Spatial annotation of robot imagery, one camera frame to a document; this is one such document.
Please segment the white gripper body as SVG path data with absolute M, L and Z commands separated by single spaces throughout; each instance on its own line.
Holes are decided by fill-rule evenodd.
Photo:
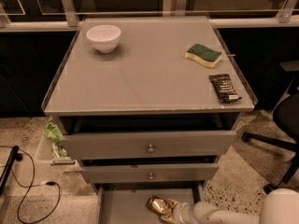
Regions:
M 198 224 L 194 216 L 194 205 L 189 203 L 177 203 L 173 210 L 173 218 L 177 224 Z

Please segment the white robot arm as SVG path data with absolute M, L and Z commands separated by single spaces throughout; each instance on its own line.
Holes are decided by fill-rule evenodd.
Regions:
M 162 217 L 170 224 L 299 224 L 299 193 L 275 189 L 267 194 L 259 211 L 221 208 L 206 201 L 163 201 Z

